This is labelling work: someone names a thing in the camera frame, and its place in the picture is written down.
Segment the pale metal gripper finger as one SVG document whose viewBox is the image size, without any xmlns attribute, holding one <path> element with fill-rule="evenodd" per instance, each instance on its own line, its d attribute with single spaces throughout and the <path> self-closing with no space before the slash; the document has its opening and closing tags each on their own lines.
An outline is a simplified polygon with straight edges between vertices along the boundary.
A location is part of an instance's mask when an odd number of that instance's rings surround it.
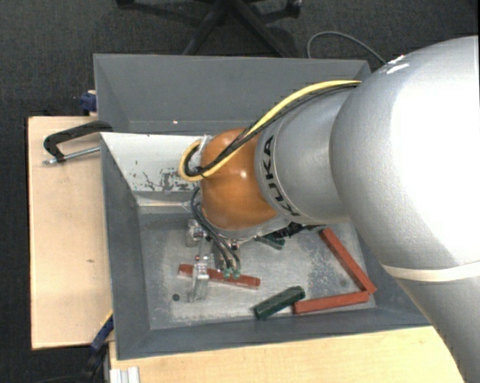
<svg viewBox="0 0 480 383">
<path fill-rule="evenodd" d="M 208 281 L 210 276 L 208 273 L 208 265 L 206 263 L 198 264 L 198 283 L 199 283 L 199 299 L 207 296 Z"/>
<path fill-rule="evenodd" d="M 197 264 L 192 266 L 192 274 L 191 274 L 191 283 L 192 287 L 189 291 L 189 301 L 194 302 L 200 299 L 201 293 L 201 282 L 200 282 L 200 267 Z"/>
</svg>

